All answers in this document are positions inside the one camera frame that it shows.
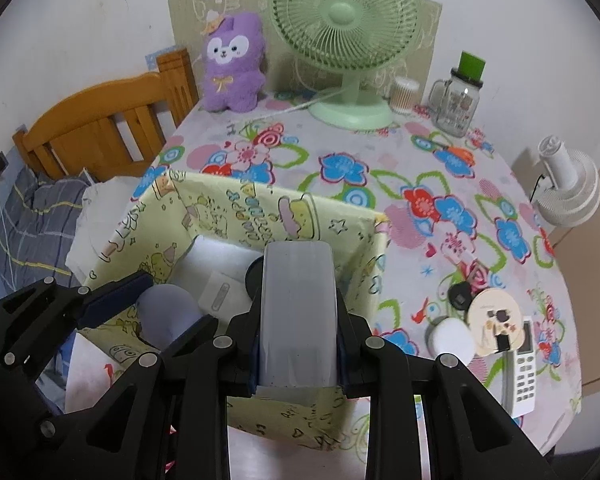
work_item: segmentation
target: floral tablecloth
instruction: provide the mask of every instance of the floral tablecloth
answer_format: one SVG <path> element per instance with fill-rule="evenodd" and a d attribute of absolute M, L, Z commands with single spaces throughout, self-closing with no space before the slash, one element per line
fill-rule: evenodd
<path fill-rule="evenodd" d="M 305 98 L 269 96 L 249 114 L 196 109 L 168 139 L 155 171 L 251 180 L 384 212 L 391 241 L 384 261 L 368 263 L 384 268 L 369 290 L 381 298 L 370 325 L 408 354 L 430 356 L 427 329 L 458 315 L 446 294 L 477 258 L 490 271 L 489 286 L 504 288 L 533 318 L 536 409 L 517 423 L 541 452 L 549 451 L 580 411 L 576 329 L 551 245 L 510 168 L 479 129 L 463 139 L 446 136 L 425 108 L 396 115 L 388 128 L 347 131 L 307 110 L 285 112 Z M 149 171 L 136 193 L 155 176 Z M 285 214 L 271 220 L 285 222 Z M 347 226 L 333 221 L 329 229 Z M 501 356 L 476 357 L 469 368 L 502 399 Z M 368 402 L 359 402 L 342 438 L 328 447 L 364 462 L 368 422 Z"/>

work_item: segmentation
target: white fan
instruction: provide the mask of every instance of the white fan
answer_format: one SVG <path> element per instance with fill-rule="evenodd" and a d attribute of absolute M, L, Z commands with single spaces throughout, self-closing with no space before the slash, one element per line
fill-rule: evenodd
<path fill-rule="evenodd" d="M 589 220 L 600 204 L 600 176 L 591 157 L 567 149 L 556 136 L 544 138 L 538 151 L 553 184 L 536 201 L 542 218 L 557 227 Z"/>

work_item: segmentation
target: wooden bed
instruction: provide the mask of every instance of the wooden bed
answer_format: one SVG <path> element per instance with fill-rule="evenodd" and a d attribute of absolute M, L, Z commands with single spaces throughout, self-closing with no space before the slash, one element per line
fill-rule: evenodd
<path fill-rule="evenodd" d="M 86 168 L 104 182 L 117 175 L 141 176 L 164 145 L 154 105 L 166 101 L 176 127 L 198 102 L 185 49 L 157 58 L 158 72 L 105 82 L 78 92 L 47 111 L 13 141 L 24 162 L 53 179 Z M 141 161 L 133 161 L 113 116 L 122 114 Z"/>

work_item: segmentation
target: white remote control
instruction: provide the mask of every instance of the white remote control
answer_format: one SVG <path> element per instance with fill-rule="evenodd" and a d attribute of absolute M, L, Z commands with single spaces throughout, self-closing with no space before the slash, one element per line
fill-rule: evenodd
<path fill-rule="evenodd" d="M 526 415 L 536 406 L 536 345 L 533 321 L 523 318 L 525 342 L 518 350 L 507 352 L 507 377 L 504 409 L 511 418 Z"/>

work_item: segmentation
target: electric fan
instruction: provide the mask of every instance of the electric fan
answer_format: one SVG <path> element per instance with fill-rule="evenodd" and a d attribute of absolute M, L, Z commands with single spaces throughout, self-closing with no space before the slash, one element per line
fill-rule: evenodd
<path fill-rule="evenodd" d="M 351 130 L 384 128 L 391 110 L 361 91 L 365 72 L 400 56 L 420 31 L 420 0 L 270 0 L 280 36 L 303 60 L 342 74 L 342 89 L 320 92 L 309 111 Z"/>
<path fill-rule="evenodd" d="M 553 184 L 536 202 L 542 218 L 558 227 L 586 222 L 600 204 L 600 176 L 593 160 L 568 150 L 556 136 L 543 139 L 538 151 Z"/>

